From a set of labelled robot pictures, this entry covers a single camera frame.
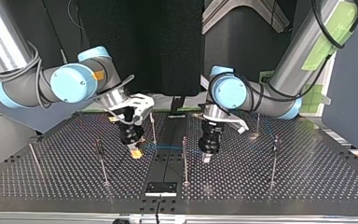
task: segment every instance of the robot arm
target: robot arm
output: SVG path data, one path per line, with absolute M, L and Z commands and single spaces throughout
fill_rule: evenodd
M 324 0 L 319 8 L 312 0 L 312 8 L 313 13 L 304 20 L 268 85 L 250 82 L 233 68 L 212 69 L 202 115 L 204 135 L 199 140 L 204 162 L 218 152 L 225 123 L 236 130 L 247 130 L 246 124 L 228 110 L 241 109 L 277 119 L 293 119 L 298 115 L 301 98 L 311 90 L 331 55 L 342 48 L 358 24 L 358 0 Z M 315 77 L 312 85 L 301 92 L 312 77 Z
M 0 102 L 11 108 L 56 102 L 77 103 L 94 99 L 120 122 L 120 140 L 133 158 L 142 153 L 142 122 L 154 105 L 142 94 L 127 95 L 124 86 L 133 76 L 121 81 L 112 58 L 104 47 L 86 50 L 78 63 L 43 69 L 42 58 L 32 43 L 24 41 L 11 18 L 6 1 L 0 0 Z

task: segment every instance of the blue cable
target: blue cable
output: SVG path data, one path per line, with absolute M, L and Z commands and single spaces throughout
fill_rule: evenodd
M 267 129 L 269 135 L 271 135 L 272 139 L 274 139 L 274 136 L 275 136 L 275 135 L 274 135 L 274 133 L 273 133 L 273 131 L 272 131 L 271 123 L 269 122 L 268 119 L 265 119 L 265 121 L 264 121 L 264 126 L 266 127 L 266 129 Z

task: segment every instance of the gray wall panel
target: gray wall panel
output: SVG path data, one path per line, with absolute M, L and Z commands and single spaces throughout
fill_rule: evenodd
M 1 116 L 0 162 L 25 147 L 27 139 L 32 135 L 34 135 L 33 130 Z

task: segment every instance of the metal rod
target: metal rod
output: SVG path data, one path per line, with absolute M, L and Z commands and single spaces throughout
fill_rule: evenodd
M 258 135 L 259 135 L 259 133 L 258 133 L 259 126 L 260 126 L 260 114 L 258 113 L 257 114 L 257 124 L 256 124 L 256 127 L 255 127 L 255 133 L 252 133 L 250 135 L 250 137 L 249 137 L 251 140 L 255 140 L 258 137 Z
M 152 122 L 152 129 L 153 129 L 153 143 L 156 144 L 156 127 L 155 127 L 155 120 L 153 118 L 153 112 L 150 112 L 150 122 Z
M 183 137 L 183 159 L 185 161 L 185 186 L 189 186 L 190 182 L 188 182 L 188 174 L 187 174 L 187 149 L 186 149 L 186 145 L 187 145 L 187 138 Z
M 276 170 L 276 165 L 277 165 L 277 152 L 274 152 L 274 163 L 272 165 L 272 175 L 271 175 L 271 187 L 274 187 L 275 182 L 275 170 Z
M 109 186 L 110 183 L 109 183 L 109 181 L 107 180 L 107 174 L 106 174 L 106 170 L 105 170 L 105 167 L 104 167 L 104 163 L 103 163 L 103 159 L 102 159 L 102 158 L 101 158 L 101 166 L 103 167 L 103 177 L 104 177 L 104 179 L 105 179 L 104 184 L 105 184 L 106 186 Z
M 0 0 L 0 73 L 23 68 L 32 59 L 32 52 L 5 2 Z
M 30 149 L 32 151 L 32 155 L 34 156 L 34 160 L 39 165 L 39 159 L 37 158 L 36 153 L 34 152 L 34 146 L 32 145 L 32 143 L 28 144 L 28 146 L 30 147 Z

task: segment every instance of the black cable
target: black cable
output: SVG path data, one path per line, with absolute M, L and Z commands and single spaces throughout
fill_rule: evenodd
M 263 97 L 264 97 L 264 86 L 263 84 L 259 83 L 260 85 L 260 94 L 258 96 L 258 102 L 257 105 L 255 105 L 255 108 L 252 109 L 252 111 L 256 111 L 258 109 L 258 107 L 261 106 L 261 102 L 263 101 Z
M 344 49 L 345 48 L 345 45 L 341 45 L 339 44 L 336 39 L 334 37 L 332 37 L 330 35 L 330 33 L 328 32 L 327 28 L 325 27 L 324 25 L 324 22 L 323 22 L 323 19 L 322 19 L 322 13 L 321 13 L 321 10 L 319 9 L 319 6 L 317 5 L 316 3 L 316 0 L 310 0 L 311 4 L 312 4 L 312 11 L 313 11 L 313 14 L 316 18 L 316 21 L 318 22 L 319 24 L 319 27 L 321 28 L 322 30 L 322 33 L 324 33 L 324 36 L 327 38 L 327 40 L 332 44 L 334 45 L 336 48 L 338 49 Z M 350 32 L 352 33 L 357 25 L 358 25 L 358 0 L 354 0 L 354 3 L 357 7 L 357 17 L 356 17 L 356 20 L 354 21 L 351 29 L 350 29 Z

